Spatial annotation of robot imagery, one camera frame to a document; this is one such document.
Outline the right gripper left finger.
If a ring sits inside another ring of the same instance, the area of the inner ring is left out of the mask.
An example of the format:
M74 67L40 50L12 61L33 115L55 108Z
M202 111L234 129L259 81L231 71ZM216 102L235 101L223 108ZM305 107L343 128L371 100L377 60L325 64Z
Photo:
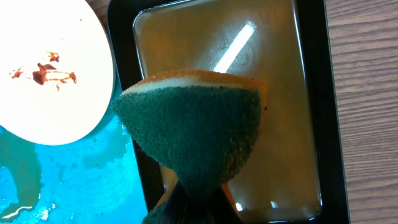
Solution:
M189 224L190 200L180 182L157 215L154 224Z

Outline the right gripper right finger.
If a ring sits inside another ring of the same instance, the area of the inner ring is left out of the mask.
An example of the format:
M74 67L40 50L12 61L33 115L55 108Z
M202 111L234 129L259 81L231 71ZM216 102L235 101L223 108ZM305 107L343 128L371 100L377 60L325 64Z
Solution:
M205 202L205 224L242 224L226 194L218 187Z

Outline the teal and yellow sponge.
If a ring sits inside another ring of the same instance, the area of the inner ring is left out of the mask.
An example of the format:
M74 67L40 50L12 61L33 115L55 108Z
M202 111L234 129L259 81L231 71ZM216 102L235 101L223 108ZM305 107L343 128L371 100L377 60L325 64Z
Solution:
M190 200L189 223L204 223L205 202L218 187L237 213L223 186L239 173L259 140L267 92L264 80L172 70L124 90L112 108L140 149L175 172ZM154 223L174 187L144 223Z

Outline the white plate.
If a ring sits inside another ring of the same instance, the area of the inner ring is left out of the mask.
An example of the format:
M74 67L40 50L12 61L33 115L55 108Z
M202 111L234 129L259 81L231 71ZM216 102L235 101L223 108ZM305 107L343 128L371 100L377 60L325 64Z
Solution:
M89 134L111 99L114 65L85 1L1 2L1 126L36 144Z

